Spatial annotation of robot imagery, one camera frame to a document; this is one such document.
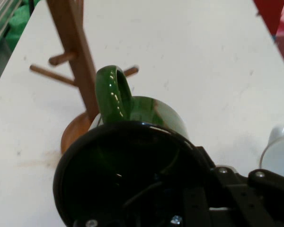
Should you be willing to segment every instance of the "white cup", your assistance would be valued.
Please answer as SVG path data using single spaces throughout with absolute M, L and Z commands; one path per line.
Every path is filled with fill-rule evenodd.
M 260 168 L 284 176 L 284 126 L 272 129 L 260 159 Z

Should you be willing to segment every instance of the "screw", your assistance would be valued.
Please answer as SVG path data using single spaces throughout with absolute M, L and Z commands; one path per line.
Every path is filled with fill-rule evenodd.
M 180 226 L 182 224 L 182 217 L 175 215 L 171 219 L 170 223 L 172 224 L 172 226 Z
M 224 167 L 221 167 L 221 168 L 219 169 L 219 172 L 220 172 L 221 174 L 225 174 L 225 173 L 227 173 L 227 169 L 224 168 Z
M 97 227 L 98 226 L 98 222 L 97 220 L 89 220 L 85 223 L 86 227 Z
M 265 174 L 261 171 L 256 172 L 256 176 L 258 177 L 265 177 Z

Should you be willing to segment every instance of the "wooden stand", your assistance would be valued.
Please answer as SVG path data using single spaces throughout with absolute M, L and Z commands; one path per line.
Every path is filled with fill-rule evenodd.
M 64 153 L 77 138 L 89 130 L 99 113 L 95 92 L 96 69 L 83 30 L 83 0 L 47 0 L 47 4 L 64 47 L 64 53 L 51 57 L 49 63 L 58 66 L 69 62 L 75 80 L 36 65 L 31 65 L 30 69 L 65 84 L 77 86 L 86 107 L 86 112 L 76 117 L 63 133 L 61 152 Z M 134 66 L 124 71 L 124 74 L 130 76 L 137 72 L 138 67 Z

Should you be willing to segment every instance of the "green mug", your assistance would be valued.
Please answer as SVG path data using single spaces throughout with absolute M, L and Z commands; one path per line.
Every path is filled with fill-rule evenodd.
M 96 96 L 103 123 L 141 121 L 171 129 L 188 139 L 176 111 L 154 98 L 132 96 L 123 71 L 115 65 L 97 72 Z

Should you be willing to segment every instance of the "white tabletop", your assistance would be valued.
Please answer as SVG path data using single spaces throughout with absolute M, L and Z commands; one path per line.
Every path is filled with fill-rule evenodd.
M 86 0 L 84 27 L 97 69 L 138 64 L 133 94 L 169 104 L 192 143 L 247 175 L 284 124 L 284 62 L 256 14 L 252 0 Z M 0 227 L 63 226 L 53 175 L 84 105 L 76 88 L 28 70 L 60 53 L 41 1 L 0 79 Z

